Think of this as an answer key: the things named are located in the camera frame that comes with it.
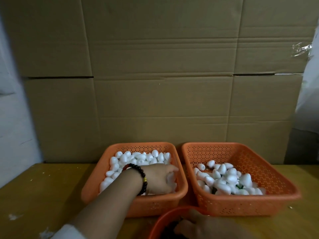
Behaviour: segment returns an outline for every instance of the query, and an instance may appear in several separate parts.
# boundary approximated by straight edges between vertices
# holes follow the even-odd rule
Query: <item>perforated basket wall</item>
[[[176,207],[180,199],[186,195],[188,184],[176,148],[173,144],[168,142],[118,143],[109,146],[98,161],[98,164],[82,189],[82,201],[88,204],[98,196],[100,183],[105,179],[105,173],[110,168],[109,160],[116,152],[131,151],[151,153],[154,149],[163,153],[170,152],[172,156],[171,164],[179,168],[179,171],[176,173],[176,193],[138,196],[131,204],[127,217],[161,215]]]
[[[298,189],[267,161],[239,143],[190,142],[182,146],[189,178],[201,208],[219,216],[274,215],[288,201],[301,197]],[[242,173],[264,187],[266,195],[213,195],[197,184],[193,168],[209,160],[229,162]]]

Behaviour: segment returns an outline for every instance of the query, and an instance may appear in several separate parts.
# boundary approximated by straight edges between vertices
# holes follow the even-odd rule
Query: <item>yellow table surface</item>
[[[46,238],[76,215],[95,164],[35,164],[0,189],[0,238]],[[258,238],[319,238],[319,166],[275,165],[303,199],[274,217],[235,220]],[[193,201],[188,195],[182,204]],[[146,238],[156,217],[126,219],[118,238]]]

